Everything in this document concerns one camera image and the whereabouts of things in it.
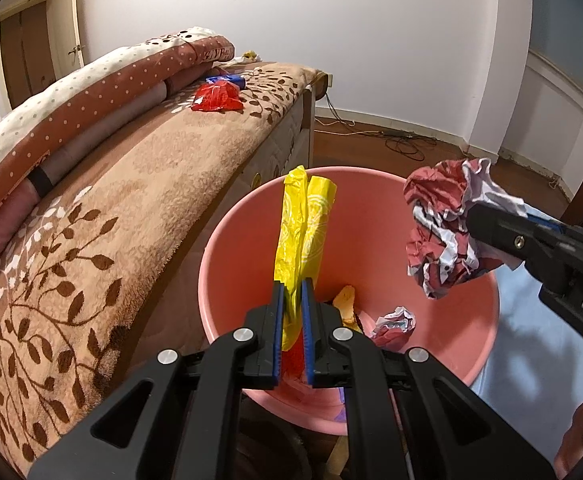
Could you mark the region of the brown leaf pattern blanket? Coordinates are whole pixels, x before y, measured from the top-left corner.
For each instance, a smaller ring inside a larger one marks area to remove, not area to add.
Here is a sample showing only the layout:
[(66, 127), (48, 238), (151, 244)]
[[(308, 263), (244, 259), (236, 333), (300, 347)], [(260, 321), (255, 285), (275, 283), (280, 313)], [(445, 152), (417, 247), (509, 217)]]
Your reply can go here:
[(0, 458), (24, 477), (132, 365), (147, 302), (189, 231), (320, 73), (239, 64), (238, 112), (185, 90), (100, 144), (0, 256)]

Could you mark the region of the wooden bed frame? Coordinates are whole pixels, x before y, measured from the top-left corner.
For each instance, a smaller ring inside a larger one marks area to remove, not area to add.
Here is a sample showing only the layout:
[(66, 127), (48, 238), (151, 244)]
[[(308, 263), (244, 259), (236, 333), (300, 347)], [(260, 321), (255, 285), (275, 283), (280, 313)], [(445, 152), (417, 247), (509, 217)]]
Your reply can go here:
[(313, 159), (315, 101), (325, 96), (328, 75), (317, 73), (290, 110), (279, 119), (244, 167), (233, 177), (224, 198), (229, 205), (241, 200), (260, 185), (274, 180), (299, 165), (309, 168)]

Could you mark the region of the colourful foil wrapper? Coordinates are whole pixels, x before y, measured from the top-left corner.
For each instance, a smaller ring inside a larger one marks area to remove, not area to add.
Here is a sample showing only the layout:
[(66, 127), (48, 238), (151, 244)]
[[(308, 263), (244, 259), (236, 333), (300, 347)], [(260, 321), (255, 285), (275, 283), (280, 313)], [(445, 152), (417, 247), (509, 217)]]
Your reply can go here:
[(416, 327), (416, 318), (404, 307), (377, 318), (369, 338), (376, 346), (392, 352), (399, 352), (409, 341)]

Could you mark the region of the red plastic bag on bed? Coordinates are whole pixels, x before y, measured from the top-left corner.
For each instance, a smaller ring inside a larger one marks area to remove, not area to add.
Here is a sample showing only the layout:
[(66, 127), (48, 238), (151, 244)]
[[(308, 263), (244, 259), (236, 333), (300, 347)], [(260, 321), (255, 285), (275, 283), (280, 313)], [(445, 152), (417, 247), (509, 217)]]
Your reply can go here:
[(195, 112), (238, 112), (244, 109), (240, 88), (233, 82), (221, 79), (203, 84), (195, 93), (192, 110)]

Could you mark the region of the light blue floral sheet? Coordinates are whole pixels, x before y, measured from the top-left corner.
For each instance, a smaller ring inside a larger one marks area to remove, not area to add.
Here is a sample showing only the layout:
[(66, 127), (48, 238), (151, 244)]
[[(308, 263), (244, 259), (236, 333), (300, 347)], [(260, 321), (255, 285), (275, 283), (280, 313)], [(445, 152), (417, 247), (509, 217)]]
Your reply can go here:
[(410, 344), (459, 376), (548, 460), (583, 402), (583, 339), (539, 299), (541, 284), (507, 266), (430, 300), (401, 274), (397, 284), (357, 285), (355, 305), (376, 318), (404, 306), (416, 318)]

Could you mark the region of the pink plastic bucket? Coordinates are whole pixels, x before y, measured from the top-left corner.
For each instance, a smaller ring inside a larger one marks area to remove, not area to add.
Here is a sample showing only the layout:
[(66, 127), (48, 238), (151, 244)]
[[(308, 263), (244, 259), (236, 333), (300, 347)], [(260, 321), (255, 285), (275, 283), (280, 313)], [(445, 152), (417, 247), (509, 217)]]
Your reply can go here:
[[(466, 385), (487, 362), (497, 336), (500, 300), (491, 274), (430, 299), (407, 273), (406, 244), (414, 226), (402, 178), (355, 167), (310, 169), (337, 192), (326, 229), (315, 297), (349, 300), (364, 334), (378, 318), (403, 307), (415, 328), (400, 349), (423, 347)], [(222, 218), (202, 255), (198, 304), (209, 340), (236, 330), (247, 312), (272, 298), (274, 264), (282, 223), (284, 178), (244, 196)]]

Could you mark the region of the yellow plastic bag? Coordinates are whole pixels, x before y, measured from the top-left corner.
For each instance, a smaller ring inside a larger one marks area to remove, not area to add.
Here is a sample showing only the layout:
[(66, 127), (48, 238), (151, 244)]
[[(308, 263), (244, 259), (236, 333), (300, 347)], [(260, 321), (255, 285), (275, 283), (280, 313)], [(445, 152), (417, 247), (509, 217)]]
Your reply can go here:
[(274, 262), (274, 281), (284, 285), (282, 351), (288, 351), (302, 330), (301, 284), (306, 278), (316, 283), (320, 275), (331, 209), (337, 185), (310, 176), (302, 165), (284, 179), (282, 219)]

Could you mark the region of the red white wrapper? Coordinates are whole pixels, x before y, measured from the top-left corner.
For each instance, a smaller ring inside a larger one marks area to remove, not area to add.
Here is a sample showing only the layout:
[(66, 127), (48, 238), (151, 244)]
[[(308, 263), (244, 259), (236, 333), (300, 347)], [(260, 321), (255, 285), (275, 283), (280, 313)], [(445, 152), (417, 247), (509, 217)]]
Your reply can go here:
[(525, 202), (491, 177), (487, 158), (444, 160), (413, 171), (403, 195), (415, 221), (406, 244), (407, 274), (429, 298), (447, 296), (455, 285), (521, 261), (475, 240), (467, 228), (472, 206), (488, 205), (525, 218)]

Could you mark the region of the wooden door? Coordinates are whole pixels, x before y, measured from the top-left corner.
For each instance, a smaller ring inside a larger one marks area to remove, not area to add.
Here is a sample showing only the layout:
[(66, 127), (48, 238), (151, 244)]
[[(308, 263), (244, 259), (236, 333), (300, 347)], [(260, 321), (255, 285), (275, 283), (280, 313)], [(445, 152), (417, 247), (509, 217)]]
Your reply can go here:
[(46, 3), (34, 4), (0, 21), (0, 55), (12, 108), (56, 81)]

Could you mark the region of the folded polka dot quilt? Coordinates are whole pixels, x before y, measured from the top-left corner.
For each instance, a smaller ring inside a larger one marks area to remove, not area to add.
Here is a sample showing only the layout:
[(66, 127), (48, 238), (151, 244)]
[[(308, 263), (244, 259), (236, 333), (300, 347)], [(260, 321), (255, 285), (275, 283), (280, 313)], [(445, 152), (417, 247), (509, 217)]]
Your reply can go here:
[(0, 208), (45, 158), (183, 70), (226, 62), (234, 45), (191, 27), (113, 50), (32, 96), (0, 121)]

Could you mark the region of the blue package on bed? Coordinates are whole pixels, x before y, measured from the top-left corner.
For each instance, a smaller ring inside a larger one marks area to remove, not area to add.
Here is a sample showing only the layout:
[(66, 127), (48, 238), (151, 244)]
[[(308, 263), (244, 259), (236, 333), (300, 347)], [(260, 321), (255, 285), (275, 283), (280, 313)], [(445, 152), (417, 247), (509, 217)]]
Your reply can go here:
[(240, 90), (244, 90), (244, 88), (246, 88), (246, 79), (238, 74), (222, 74), (218, 76), (206, 77), (206, 82), (208, 84), (218, 84), (221, 81), (235, 84), (235, 86)]

